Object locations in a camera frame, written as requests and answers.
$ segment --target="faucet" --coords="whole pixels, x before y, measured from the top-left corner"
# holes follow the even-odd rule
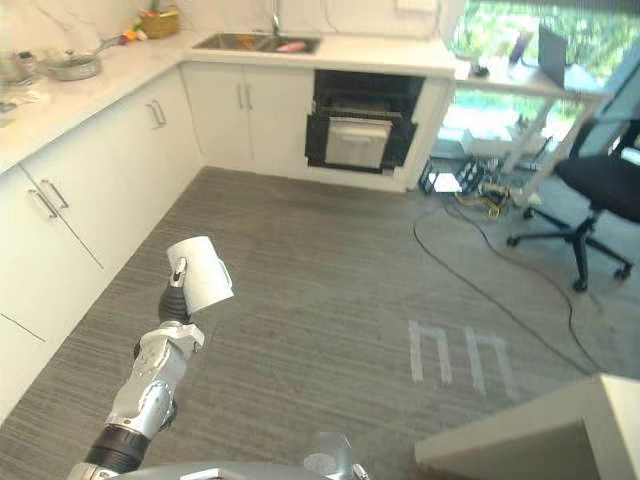
[[[271,4],[273,16],[271,17],[271,25],[273,26],[273,36],[280,36],[280,0],[273,0]]]

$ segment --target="white kitchen cabinet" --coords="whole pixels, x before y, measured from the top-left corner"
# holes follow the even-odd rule
[[[13,406],[34,379],[34,357],[44,342],[0,313],[0,419]]]
[[[99,117],[38,151],[21,164],[47,200],[108,271],[116,272],[144,232],[135,187],[100,135]]]
[[[1,311],[60,341],[104,288],[102,269],[19,167],[0,175],[0,230]]]
[[[154,80],[100,114],[100,131],[120,166],[148,235],[198,172],[199,154],[179,71]]]
[[[153,132],[157,142],[156,153],[164,153],[172,173],[173,204],[201,166],[191,108],[180,70],[174,68],[149,84],[143,91],[143,95],[147,94],[156,100],[155,106],[164,122],[162,128]]]
[[[314,73],[309,69],[244,67],[251,100],[251,143],[258,173],[295,176],[307,168],[307,115]]]
[[[266,172],[261,166],[260,148],[264,147],[265,155],[272,158],[277,151],[286,150],[284,145],[291,143],[289,138],[298,132],[287,121],[290,112],[297,109],[292,104],[300,96],[298,85],[288,83],[288,69],[195,62],[183,65],[182,69],[205,162],[233,170]],[[312,89],[313,72],[309,71],[309,75]],[[306,104],[311,104],[312,96],[311,90]],[[252,145],[254,121],[259,125],[256,130],[259,141]],[[270,132],[277,135],[265,140]],[[302,142],[304,156],[304,136]]]

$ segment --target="built-in oven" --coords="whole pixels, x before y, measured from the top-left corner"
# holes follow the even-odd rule
[[[308,164],[378,174],[404,165],[423,83],[421,77],[316,71]]]

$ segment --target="white marble backsplash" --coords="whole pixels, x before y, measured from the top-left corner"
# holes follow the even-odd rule
[[[271,0],[176,0],[187,29],[243,31],[270,27]],[[396,0],[280,0],[290,31],[428,37],[436,15],[400,11]],[[441,0],[440,30],[449,37],[465,0]]]
[[[89,50],[136,18],[132,0],[0,0],[7,25],[2,50]]]
[[[163,0],[177,5],[182,25],[194,30],[250,31],[270,28],[272,0]],[[429,37],[436,15],[400,11],[396,0],[280,0],[283,28]],[[150,0],[0,0],[0,50],[95,48],[128,28]],[[450,38],[465,0],[441,0],[440,31]]]

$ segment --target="office chair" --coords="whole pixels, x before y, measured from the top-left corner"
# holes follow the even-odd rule
[[[580,156],[585,139],[598,124],[620,123],[628,127],[619,136],[619,143],[614,144],[613,150],[590,156]],[[555,167],[556,174],[571,188],[591,201],[591,214],[577,228],[536,207],[528,207],[524,211],[524,218],[540,215],[560,230],[544,233],[511,236],[507,245],[515,247],[522,240],[539,238],[561,238],[573,245],[573,252],[578,264],[579,278],[573,288],[584,292],[588,287],[587,246],[617,260],[622,266],[615,272],[618,280],[626,280],[631,275],[633,264],[620,254],[599,242],[591,236],[600,215],[606,210],[619,217],[635,223],[640,223],[640,165],[621,158],[622,150],[635,146],[640,133],[640,116],[632,118],[601,117],[592,118],[585,122],[571,149],[569,158]]]

